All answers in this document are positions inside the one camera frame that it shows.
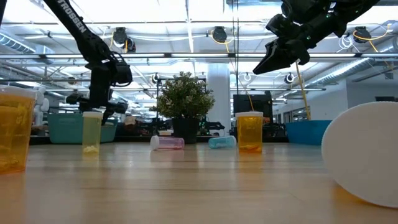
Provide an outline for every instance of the clear plastic cup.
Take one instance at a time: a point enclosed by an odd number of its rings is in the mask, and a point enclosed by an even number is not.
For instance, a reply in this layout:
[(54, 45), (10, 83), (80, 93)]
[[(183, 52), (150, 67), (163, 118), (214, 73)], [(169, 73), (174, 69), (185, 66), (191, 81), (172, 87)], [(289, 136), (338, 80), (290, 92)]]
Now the clear plastic cup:
[(152, 136), (150, 139), (150, 146), (153, 150), (171, 150), (183, 149), (184, 139)]
[(235, 117), (238, 121), (239, 152), (262, 153), (262, 113), (236, 113)]
[(101, 143), (101, 112), (83, 113), (83, 153), (100, 153)]
[(0, 85), (0, 174), (25, 170), (36, 93)]
[(209, 147), (211, 149), (219, 149), (223, 147), (235, 147), (235, 146), (236, 146), (236, 138), (234, 136), (209, 139)]

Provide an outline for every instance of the blue tub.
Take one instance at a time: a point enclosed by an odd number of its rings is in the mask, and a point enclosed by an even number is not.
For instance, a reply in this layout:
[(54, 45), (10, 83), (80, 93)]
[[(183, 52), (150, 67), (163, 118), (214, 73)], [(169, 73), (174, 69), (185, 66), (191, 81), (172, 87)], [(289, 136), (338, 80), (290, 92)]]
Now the blue tub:
[(331, 121), (301, 121), (286, 124), (290, 143), (320, 146)]
[[(83, 141), (82, 114), (48, 114), (50, 141), (53, 144), (81, 144)], [(101, 143), (113, 142), (118, 121), (108, 120), (101, 127)]]

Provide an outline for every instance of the pillar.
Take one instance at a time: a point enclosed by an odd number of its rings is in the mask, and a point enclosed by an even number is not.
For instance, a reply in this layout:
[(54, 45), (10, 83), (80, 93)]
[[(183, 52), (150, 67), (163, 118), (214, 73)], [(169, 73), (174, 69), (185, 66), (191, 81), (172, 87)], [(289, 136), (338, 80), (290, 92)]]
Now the pillar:
[(228, 135), (231, 129), (231, 93), (230, 93), (230, 72), (227, 63), (211, 63), (208, 66), (207, 84), (208, 89), (213, 90), (216, 99), (214, 107), (209, 111), (208, 118), (211, 122), (219, 121), (225, 130), (210, 131), (218, 132), (220, 136)]

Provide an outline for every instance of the desk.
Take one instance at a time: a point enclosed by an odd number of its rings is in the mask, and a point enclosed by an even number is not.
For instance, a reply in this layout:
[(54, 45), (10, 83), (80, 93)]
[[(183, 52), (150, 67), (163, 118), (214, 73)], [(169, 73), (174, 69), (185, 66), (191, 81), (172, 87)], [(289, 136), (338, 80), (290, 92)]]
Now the desk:
[(27, 170), (0, 176), (0, 222), (396, 223), (398, 210), (351, 196), (319, 147), (265, 144), (262, 155), (150, 151), (148, 143), (31, 146)]

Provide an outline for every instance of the robotic arm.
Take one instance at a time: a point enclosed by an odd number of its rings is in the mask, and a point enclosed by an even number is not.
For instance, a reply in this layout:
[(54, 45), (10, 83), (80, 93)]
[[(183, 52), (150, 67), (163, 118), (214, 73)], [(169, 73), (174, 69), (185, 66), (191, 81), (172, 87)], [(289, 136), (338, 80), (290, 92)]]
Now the robotic arm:
[(258, 75), (310, 61), (308, 49), (331, 33), (341, 37), (347, 23), (363, 15), (380, 0), (282, 0), (282, 14), (266, 26), (278, 38), (266, 45), (267, 55), (253, 70)]
[(79, 102), (80, 108), (86, 110), (105, 106), (103, 124), (113, 113), (125, 113), (127, 104), (109, 102), (112, 97), (110, 87), (119, 86), (118, 84), (127, 86), (132, 82), (130, 66), (119, 53), (112, 52), (101, 38), (88, 29), (83, 18), (71, 7), (69, 0), (44, 2), (75, 38), (79, 51), (88, 62), (85, 67), (91, 70), (90, 98), (72, 94), (67, 97), (67, 103)]

